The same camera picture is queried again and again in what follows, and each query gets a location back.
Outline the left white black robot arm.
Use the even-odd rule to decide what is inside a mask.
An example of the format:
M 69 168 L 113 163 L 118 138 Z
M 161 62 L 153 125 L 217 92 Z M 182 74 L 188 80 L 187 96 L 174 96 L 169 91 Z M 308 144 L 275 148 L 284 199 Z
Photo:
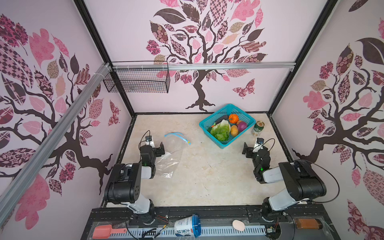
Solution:
M 153 179 L 156 174 L 156 158 L 165 154 L 163 143 L 139 147 L 141 160 L 133 164 L 115 164 L 104 191 L 104 203 L 123 205 L 138 216 L 139 221 L 151 224 L 155 221 L 153 201 L 141 194 L 141 181 Z

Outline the orange toy pumpkin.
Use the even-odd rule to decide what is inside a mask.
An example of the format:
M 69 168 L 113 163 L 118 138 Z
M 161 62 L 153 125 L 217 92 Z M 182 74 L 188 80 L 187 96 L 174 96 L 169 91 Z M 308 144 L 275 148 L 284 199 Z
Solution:
M 228 121 L 231 123 L 231 124 L 237 124 L 237 122 L 239 121 L 239 116 L 236 115 L 236 114 L 231 114 L 229 115 L 229 119 Z

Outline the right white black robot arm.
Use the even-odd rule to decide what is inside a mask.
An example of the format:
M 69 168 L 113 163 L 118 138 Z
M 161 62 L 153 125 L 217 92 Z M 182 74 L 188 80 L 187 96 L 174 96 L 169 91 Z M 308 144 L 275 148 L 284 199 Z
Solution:
M 301 201 L 312 201 L 327 193 L 325 183 L 304 160 L 281 162 L 277 167 L 271 168 L 270 152 L 263 145 L 255 148 L 244 144 L 242 154 L 252 160 L 253 173 L 260 184 L 285 184 L 282 191 L 263 200 L 261 216 L 267 222 Z

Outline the purple toy onion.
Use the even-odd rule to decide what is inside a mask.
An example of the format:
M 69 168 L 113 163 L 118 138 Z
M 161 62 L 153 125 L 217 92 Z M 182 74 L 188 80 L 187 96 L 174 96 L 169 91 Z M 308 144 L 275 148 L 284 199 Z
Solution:
M 242 132 L 242 131 L 244 131 L 248 127 L 248 124 L 246 122 L 244 122 L 244 121 L 238 121 L 237 122 L 237 127 L 238 127 L 238 131 Z

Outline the teal plastic basket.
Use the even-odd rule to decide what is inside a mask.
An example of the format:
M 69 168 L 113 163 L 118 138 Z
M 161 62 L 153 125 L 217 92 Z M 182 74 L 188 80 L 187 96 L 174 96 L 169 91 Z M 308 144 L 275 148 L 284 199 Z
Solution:
M 224 149 L 243 133 L 255 125 L 256 121 L 249 114 L 228 104 L 199 123 L 204 131 L 219 148 Z

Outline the clear blue zip top bag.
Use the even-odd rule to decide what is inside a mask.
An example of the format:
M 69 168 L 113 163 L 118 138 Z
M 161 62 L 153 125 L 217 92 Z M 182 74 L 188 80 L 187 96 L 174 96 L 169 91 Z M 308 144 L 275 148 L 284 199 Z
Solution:
M 191 145 L 184 134 L 179 132 L 164 135 L 162 141 L 165 154 L 156 158 L 156 177 L 172 178 L 176 172 L 184 149 Z

